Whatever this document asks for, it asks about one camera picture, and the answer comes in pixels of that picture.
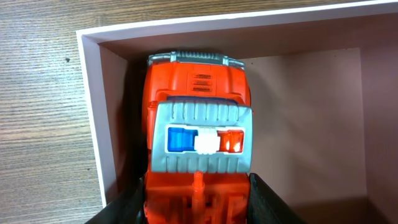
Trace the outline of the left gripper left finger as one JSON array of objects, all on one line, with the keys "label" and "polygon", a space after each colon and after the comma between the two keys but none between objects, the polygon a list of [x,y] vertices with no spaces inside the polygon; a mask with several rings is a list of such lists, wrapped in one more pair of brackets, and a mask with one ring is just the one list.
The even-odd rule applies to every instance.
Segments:
[{"label": "left gripper left finger", "polygon": [[145,223],[144,201],[144,178],[141,177],[85,224]]}]

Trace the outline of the red toy fire truck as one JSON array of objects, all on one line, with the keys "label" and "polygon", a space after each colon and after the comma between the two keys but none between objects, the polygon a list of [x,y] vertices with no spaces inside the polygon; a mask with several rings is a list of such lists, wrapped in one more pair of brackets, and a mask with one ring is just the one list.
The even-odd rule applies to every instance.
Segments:
[{"label": "red toy fire truck", "polygon": [[147,65],[147,222],[246,223],[253,111],[244,62],[172,51]]}]

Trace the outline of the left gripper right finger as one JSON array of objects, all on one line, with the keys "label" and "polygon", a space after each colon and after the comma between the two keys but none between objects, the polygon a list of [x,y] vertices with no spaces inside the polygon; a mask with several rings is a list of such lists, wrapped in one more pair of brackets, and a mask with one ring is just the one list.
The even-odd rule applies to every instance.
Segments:
[{"label": "left gripper right finger", "polygon": [[249,224],[306,224],[257,174],[249,180]]}]

